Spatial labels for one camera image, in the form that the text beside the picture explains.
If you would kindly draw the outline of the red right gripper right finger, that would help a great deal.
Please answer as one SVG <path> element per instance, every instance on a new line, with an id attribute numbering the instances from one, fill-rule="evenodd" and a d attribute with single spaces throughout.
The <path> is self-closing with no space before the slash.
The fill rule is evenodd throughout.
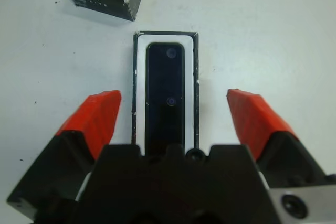
<path id="1" fill-rule="evenodd" d="M 259 94 L 229 89 L 227 101 L 236 135 L 271 188 L 334 185 L 289 124 Z"/>

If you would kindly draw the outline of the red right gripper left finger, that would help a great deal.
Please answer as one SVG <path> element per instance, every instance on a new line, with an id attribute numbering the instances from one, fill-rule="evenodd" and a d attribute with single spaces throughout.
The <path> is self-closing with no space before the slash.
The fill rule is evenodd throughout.
<path id="1" fill-rule="evenodd" d="M 112 139 L 118 90 L 88 96 L 14 187 L 7 203 L 29 219 L 67 219 L 84 179 Z"/>

